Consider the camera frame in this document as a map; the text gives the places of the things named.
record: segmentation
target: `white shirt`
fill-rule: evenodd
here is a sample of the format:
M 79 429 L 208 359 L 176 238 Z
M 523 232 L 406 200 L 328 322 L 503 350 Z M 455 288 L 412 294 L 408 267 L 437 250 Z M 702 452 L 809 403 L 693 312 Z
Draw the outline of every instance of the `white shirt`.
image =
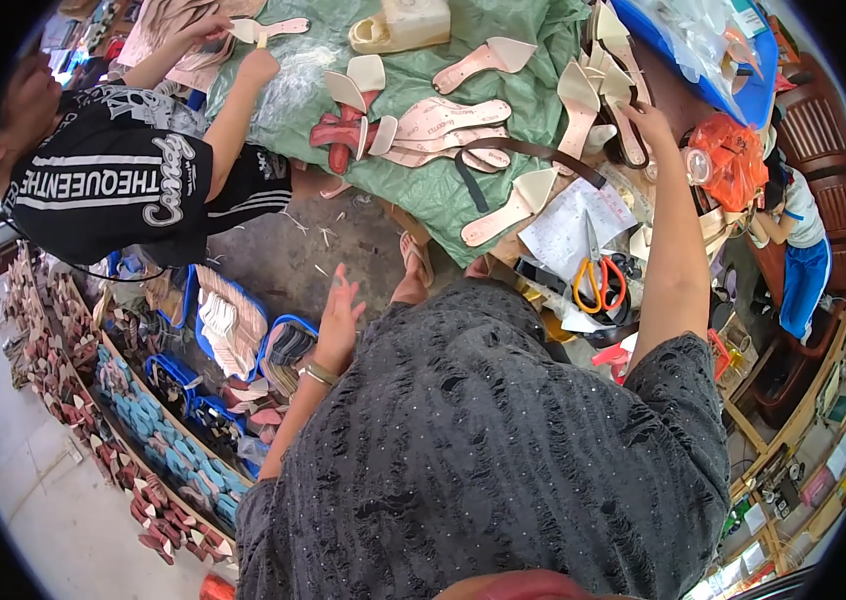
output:
M 820 218 L 817 201 L 813 198 L 806 177 L 800 171 L 786 164 L 783 165 L 783 169 L 792 177 L 792 183 L 783 190 L 783 214 L 796 220 L 786 242 L 794 248 L 816 246 L 826 239 L 826 227 L 824 220 Z M 773 215 L 773 221 L 779 223 L 779 220 L 777 215 Z M 765 247 L 770 241 L 767 239 L 765 242 L 760 242 L 752 233 L 749 235 L 757 248 Z

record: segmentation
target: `concrete floor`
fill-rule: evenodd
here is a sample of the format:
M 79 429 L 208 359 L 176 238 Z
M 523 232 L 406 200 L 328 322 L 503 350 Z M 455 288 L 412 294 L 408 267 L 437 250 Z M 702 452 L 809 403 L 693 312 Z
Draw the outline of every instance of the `concrete floor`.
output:
M 387 308 L 393 289 L 405 274 L 400 226 L 372 196 L 354 188 L 335 198 L 297 200 L 287 212 L 289 216 L 263 215 L 242 228 L 213 235 L 208 256 L 219 264 L 210 266 L 262 301 L 271 320 L 292 313 L 317 326 L 330 277 L 342 262 L 347 278 L 359 282 L 358 299 L 366 301 L 366 312 L 358 324 L 365 327 Z M 307 231 L 304 233 L 294 220 Z M 321 228 L 332 231 L 325 241 Z M 439 244 L 430 242 L 428 249 L 434 273 L 429 287 L 432 295 L 461 278 L 463 269 Z M 574 364 L 593 368 L 590 358 L 595 351 L 585 340 L 567 343 L 566 349 Z M 195 342 L 188 344 L 185 358 L 208 382 L 224 381 L 223 373 Z M 609 377 L 608 366 L 598 371 Z
M 137 541 L 144 530 L 123 492 L 105 486 L 32 391 L 13 390 L 3 342 L 0 334 L 0 518 L 47 597 L 197 598 L 210 567 L 186 551 L 169 566 Z M 230 569 L 219 574 L 234 580 Z

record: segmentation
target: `black shorts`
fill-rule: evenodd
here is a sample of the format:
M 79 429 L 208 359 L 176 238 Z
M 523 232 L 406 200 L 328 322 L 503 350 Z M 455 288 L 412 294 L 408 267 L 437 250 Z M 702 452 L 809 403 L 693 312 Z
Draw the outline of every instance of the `black shorts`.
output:
M 222 191 L 206 204 L 207 234 L 221 234 L 262 214 L 284 210 L 293 193 L 290 169 L 285 156 L 243 144 Z
M 222 234 L 260 215 L 284 210 L 293 193 L 290 162 L 262 146 L 243 144 L 226 184 L 206 203 L 205 230 L 181 234 L 158 244 L 141 245 L 145 254 L 163 267 L 202 263 L 206 238 Z

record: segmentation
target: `white stripe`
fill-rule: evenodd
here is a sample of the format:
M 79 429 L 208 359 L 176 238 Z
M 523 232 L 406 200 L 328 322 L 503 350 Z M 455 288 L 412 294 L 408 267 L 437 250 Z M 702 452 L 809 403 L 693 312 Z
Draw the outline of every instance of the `white stripe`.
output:
M 160 164 L 163 156 L 130 156 L 126 154 L 96 154 L 92 156 L 50 156 L 33 158 L 34 167 L 76 167 L 88 164 Z
M 20 196 L 16 198 L 16 206 L 23 205 L 38 210 L 70 210 L 70 209 L 94 209 L 97 207 L 122 207 L 125 205 L 141 205 L 144 203 L 158 203 L 159 196 L 122 196 L 117 198 L 92 198 L 92 199 L 64 199 L 55 202 L 47 202 L 42 199 Z
M 245 207 L 247 205 L 258 205 L 263 200 L 266 200 L 266 199 L 270 199 L 270 200 L 281 199 L 282 200 L 284 198 L 290 198 L 290 195 L 291 195 L 291 193 L 286 191 L 286 190 L 274 190 L 274 191 L 271 191 L 271 192 L 259 192 L 257 194 L 251 195 L 249 198 L 243 200 L 239 204 L 234 204 L 233 206 L 230 206 L 224 212 L 220 212 L 220 213 L 216 213 L 216 214 L 226 214 L 227 212 L 233 212 L 233 211 L 235 211 L 235 210 L 237 210 L 241 207 Z
M 273 207 L 283 208 L 289 203 L 290 203 L 290 197 L 287 196 L 285 199 L 279 200 L 279 201 L 269 201 L 269 202 L 260 202 L 258 204 L 241 205 L 241 206 L 234 208 L 232 210 L 227 210 L 226 212 L 208 212 L 207 216 L 209 216 L 209 217 L 225 217 L 226 215 L 231 215 L 235 212 L 240 212 L 241 210 L 265 209 L 265 208 L 273 208 Z
M 833 249 L 830 247 L 829 238 L 823 238 L 826 242 L 826 274 L 823 277 L 823 284 L 819 287 L 819 295 L 816 297 L 816 303 L 813 305 L 813 310 L 810 311 L 810 318 L 806 319 L 806 324 L 803 325 L 805 331 L 813 323 L 813 313 L 816 312 L 817 306 L 820 305 L 820 299 L 824 296 L 826 284 L 830 282 L 830 269 L 833 268 Z
M 283 190 L 283 189 L 273 190 L 271 192 L 258 192 L 256 194 L 250 194 L 249 198 L 247 198 L 246 201 L 249 202 L 251 200 L 256 200 L 258 198 L 267 198 L 267 197 L 270 197 L 270 196 L 283 197 L 283 196 L 286 196 L 288 194 L 290 194 L 290 192 L 288 192 L 287 190 Z

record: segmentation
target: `gray sparkly top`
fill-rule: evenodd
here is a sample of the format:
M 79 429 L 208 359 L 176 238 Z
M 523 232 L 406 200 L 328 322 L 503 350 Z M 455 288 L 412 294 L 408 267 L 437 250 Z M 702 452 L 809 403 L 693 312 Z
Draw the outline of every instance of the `gray sparkly top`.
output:
M 432 598 L 542 567 L 678 598 L 729 511 L 713 359 L 687 333 L 624 386 L 554 362 L 536 311 L 464 279 L 370 323 L 237 511 L 237 598 Z

